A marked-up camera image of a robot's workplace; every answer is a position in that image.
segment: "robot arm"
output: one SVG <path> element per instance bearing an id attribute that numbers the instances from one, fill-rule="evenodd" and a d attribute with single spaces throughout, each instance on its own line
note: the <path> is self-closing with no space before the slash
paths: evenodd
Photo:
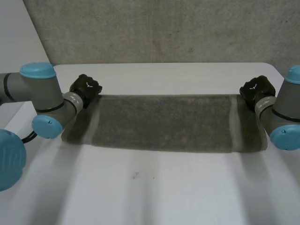
<path id="1" fill-rule="evenodd" d="M 70 91 L 62 94 L 56 73 L 50 63 L 30 63 L 20 73 L 0 74 L 0 105 L 32 101 L 37 116 L 28 138 L 0 129 L 0 191 L 11 188 L 22 176 L 26 164 L 24 143 L 36 135 L 57 137 L 66 125 L 102 90 L 97 81 L 80 75 Z"/>
<path id="2" fill-rule="evenodd" d="M 289 70 L 277 97 L 265 76 L 245 83 L 240 94 L 277 148 L 300 149 L 300 66 Z"/>
<path id="3" fill-rule="evenodd" d="M 70 92 L 62 94 L 54 68 L 46 62 L 26 64 L 20 73 L 0 75 L 0 84 L 0 103 L 32 101 L 37 112 L 32 128 L 43 138 L 57 137 L 102 90 L 97 81 L 80 75 Z"/>

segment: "tabletop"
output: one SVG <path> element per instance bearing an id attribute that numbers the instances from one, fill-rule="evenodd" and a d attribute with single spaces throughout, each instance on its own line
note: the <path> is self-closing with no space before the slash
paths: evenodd
<path id="1" fill-rule="evenodd" d="M 102 94 L 238 94 L 254 77 L 277 92 L 283 77 L 266 63 L 55 66 L 63 92 L 80 74 Z M 6 126 L 21 138 L 35 116 L 25 103 Z M 21 180 L 0 193 L 0 224 L 299 224 L 300 151 L 180 153 L 69 145 L 37 137 L 25 145 Z"/>

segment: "cloth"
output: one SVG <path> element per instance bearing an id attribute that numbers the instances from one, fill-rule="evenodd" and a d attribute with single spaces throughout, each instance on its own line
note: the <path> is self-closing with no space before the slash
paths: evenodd
<path id="1" fill-rule="evenodd" d="M 256 152 L 267 147 L 240 95 L 99 96 L 65 129 L 72 144 L 176 152 Z"/>

